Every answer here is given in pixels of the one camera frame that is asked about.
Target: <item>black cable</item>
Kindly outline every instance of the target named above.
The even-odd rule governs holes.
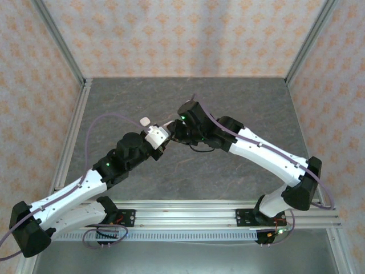
[[[215,148],[214,148],[214,149],[212,149],[212,150],[196,150],[195,148],[193,148],[193,147],[191,146],[191,144],[189,145],[189,147],[192,149],[192,151],[200,152],[200,153],[204,153],[204,152],[212,152],[212,151],[214,151],[214,150],[215,150]]]
[[[109,238],[109,239],[118,239],[118,237],[116,236],[111,236],[111,235],[107,235],[107,234],[104,234],[104,233],[101,233],[99,231],[96,231],[97,234],[99,234],[100,236],[103,236],[105,238]]]

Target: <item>patterned wallpaper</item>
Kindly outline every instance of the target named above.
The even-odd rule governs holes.
[[[281,76],[325,0],[45,0],[85,77]]]
[[[294,105],[310,153],[323,160],[351,241],[365,269],[365,2],[342,0],[294,83]]]
[[[0,5],[0,236],[11,209],[48,194],[79,85],[29,0]],[[12,236],[0,256],[19,248]],[[14,273],[20,256],[0,263]]]

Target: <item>orange floral pattern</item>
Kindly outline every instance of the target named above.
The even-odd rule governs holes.
[[[84,76],[284,77],[325,0],[45,0]]]
[[[365,269],[365,2],[343,0],[290,86],[310,154],[323,160],[351,242]]]
[[[31,1],[0,6],[0,236],[13,205],[46,196],[79,85]],[[19,250],[10,236],[0,257]],[[15,273],[19,256],[0,264]]]

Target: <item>wall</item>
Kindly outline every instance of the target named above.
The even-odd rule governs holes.
[[[323,160],[351,254],[365,268],[365,2],[339,1],[290,86],[311,155]]]
[[[0,235],[11,209],[47,195],[79,91],[29,0],[0,5]],[[0,257],[19,248],[12,236]],[[0,263],[14,273],[19,257]]]
[[[85,77],[280,76],[325,0],[45,0]]]

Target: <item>gray stone surface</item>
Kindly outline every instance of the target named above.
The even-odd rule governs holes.
[[[148,116],[152,123],[163,124],[178,118],[178,108],[194,92],[213,116],[231,116],[276,146],[306,156],[283,79],[99,78],[92,83],[66,183],[82,174],[86,131],[96,117],[118,112],[135,121]],[[90,137],[90,163],[104,157],[131,131],[140,129],[116,118],[102,120]],[[159,161],[149,159],[139,165],[127,180],[104,195],[113,199],[256,200],[281,184],[276,176],[239,156],[219,150],[199,154],[182,144],[170,143]]]

